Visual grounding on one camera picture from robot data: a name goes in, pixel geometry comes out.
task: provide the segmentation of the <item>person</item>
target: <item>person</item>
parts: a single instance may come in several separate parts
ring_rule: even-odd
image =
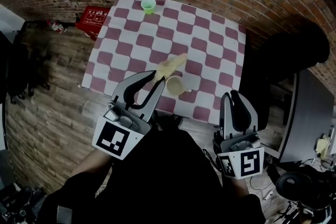
[[[95,198],[111,166],[106,188]],[[58,206],[72,210],[72,224],[265,222],[260,200],[245,181],[223,177],[222,186],[202,150],[177,126],[153,128],[122,161],[93,150],[46,198],[37,223],[57,223]]]

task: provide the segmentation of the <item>paper cup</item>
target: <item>paper cup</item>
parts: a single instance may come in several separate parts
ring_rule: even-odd
[[[153,14],[155,11],[156,1],[155,0],[143,0],[141,1],[141,7],[146,14]]]
[[[180,95],[186,91],[183,80],[180,76],[171,76],[166,82],[167,91],[171,95]]]

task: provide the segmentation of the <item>checkered tablecloth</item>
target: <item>checkered tablecloth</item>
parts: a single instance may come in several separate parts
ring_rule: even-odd
[[[178,97],[164,89],[157,109],[219,123],[225,92],[238,90],[245,51],[245,29],[205,10],[171,0],[156,0],[155,14],[145,15],[142,0],[116,0],[92,50],[82,86],[112,95],[118,82],[158,63],[187,53],[175,72],[191,92]],[[146,85],[136,97],[142,103]]]

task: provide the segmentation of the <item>black shirt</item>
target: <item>black shirt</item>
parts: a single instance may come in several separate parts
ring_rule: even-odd
[[[153,131],[113,164],[108,184],[95,198],[97,176],[81,173],[49,195],[38,223],[56,223],[57,206],[72,209],[72,224],[220,221],[264,223],[259,198],[233,199],[190,135]]]

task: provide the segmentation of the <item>green cup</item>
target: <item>green cup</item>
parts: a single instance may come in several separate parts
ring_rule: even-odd
[[[155,11],[156,1],[155,0],[143,0],[141,1],[141,7],[146,14],[153,14]]]

